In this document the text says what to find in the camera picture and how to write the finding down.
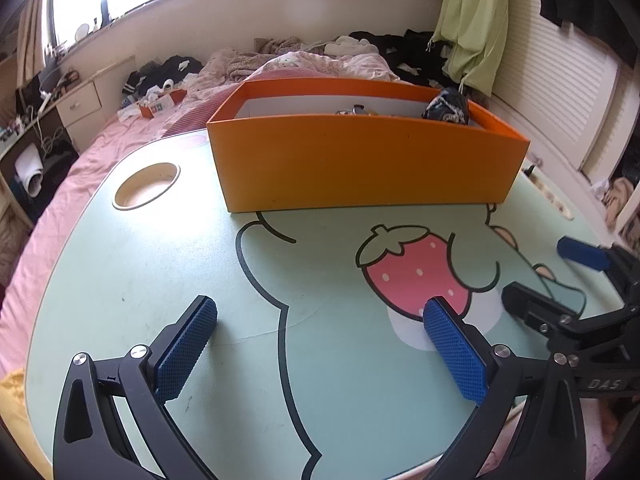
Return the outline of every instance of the hanging black clothes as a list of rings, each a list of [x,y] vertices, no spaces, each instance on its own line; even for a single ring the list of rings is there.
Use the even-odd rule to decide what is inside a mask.
[[[437,41],[431,45],[431,49],[427,52],[427,45],[432,35],[433,32],[415,32],[408,29],[404,36],[392,34],[376,36],[362,30],[352,32],[349,36],[356,40],[364,38],[375,45],[392,72],[403,81],[415,85],[430,86],[430,80],[434,80],[444,88],[457,87],[458,84],[442,72],[446,59],[441,57],[440,53],[442,47],[447,43]],[[406,65],[405,68],[412,69],[414,73],[399,68],[403,64]]]
[[[608,0],[540,0],[540,15],[562,26],[573,23],[583,32],[607,43],[630,67],[636,64],[638,47]]]

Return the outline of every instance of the strawberry illustration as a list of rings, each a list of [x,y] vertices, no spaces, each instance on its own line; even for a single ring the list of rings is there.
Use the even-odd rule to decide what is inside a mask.
[[[464,316],[470,292],[454,277],[447,242],[422,226],[377,225],[356,254],[356,264],[375,293],[389,307],[422,320],[424,304],[443,296]]]

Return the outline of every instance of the bedroom wall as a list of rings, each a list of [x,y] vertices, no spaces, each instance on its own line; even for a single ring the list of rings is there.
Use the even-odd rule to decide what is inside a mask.
[[[203,63],[226,46],[252,50],[254,38],[328,41],[354,30],[404,34],[433,30],[442,0],[158,0],[78,44],[62,63],[82,78],[135,54],[140,67],[158,57]]]

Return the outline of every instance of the white drawer cabinet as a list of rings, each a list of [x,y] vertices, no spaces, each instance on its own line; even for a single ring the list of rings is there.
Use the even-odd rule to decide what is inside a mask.
[[[58,114],[65,127],[100,109],[100,99],[93,81],[89,81],[77,91],[64,96],[58,102]]]
[[[109,65],[63,96],[56,108],[78,153],[84,152],[118,110],[122,88],[136,69],[135,56]]]
[[[76,152],[84,152],[94,142],[96,134],[106,121],[107,118],[104,116],[104,112],[101,108],[98,108],[95,112],[66,126],[66,132],[71,137]]]

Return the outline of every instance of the window curtain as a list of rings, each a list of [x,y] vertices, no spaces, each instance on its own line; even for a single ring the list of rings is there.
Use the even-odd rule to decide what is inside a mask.
[[[42,1],[29,0],[20,13],[17,52],[18,88],[33,79],[44,68]]]

